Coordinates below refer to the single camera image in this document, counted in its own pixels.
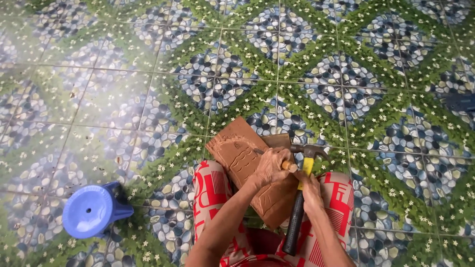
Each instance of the dark blue object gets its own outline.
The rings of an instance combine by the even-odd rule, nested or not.
[[[118,181],[88,185],[76,191],[63,210],[63,226],[71,236],[80,238],[102,237],[104,229],[113,221],[133,214],[131,205],[122,205],[112,190]]]
[[[475,111],[475,94],[451,94],[445,96],[446,106],[452,111]]]

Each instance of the blue plastic stool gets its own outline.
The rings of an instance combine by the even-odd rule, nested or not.
[[[105,185],[88,185],[76,191],[63,210],[63,226],[71,236],[81,239],[104,236],[104,229],[113,221],[133,214],[131,205],[122,205],[112,190],[118,181]]]

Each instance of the wood carving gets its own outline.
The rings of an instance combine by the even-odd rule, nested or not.
[[[211,139],[206,148],[240,189],[259,165],[261,155],[254,149],[265,151],[269,147],[266,142],[270,147],[290,148],[288,134],[261,139],[242,117],[238,117]],[[281,182],[265,186],[252,199],[251,206],[270,229],[277,228],[290,216],[297,185],[298,180],[290,174]]]

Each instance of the hammer head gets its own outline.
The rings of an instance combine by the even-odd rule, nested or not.
[[[311,145],[311,144],[292,144],[290,146],[290,151],[292,153],[302,152],[306,158],[315,158],[316,156],[321,156],[325,160],[329,161],[327,153],[323,150],[322,147]]]

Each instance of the hand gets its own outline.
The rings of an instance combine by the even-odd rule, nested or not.
[[[323,209],[323,199],[320,193],[320,183],[311,173],[310,177],[303,171],[294,172],[294,176],[304,185],[304,211],[307,215],[312,215],[316,211]]]
[[[284,160],[288,161],[291,155],[290,150],[283,147],[267,149],[254,172],[259,178],[260,185],[266,186],[287,177],[289,171],[282,170],[281,165]]]

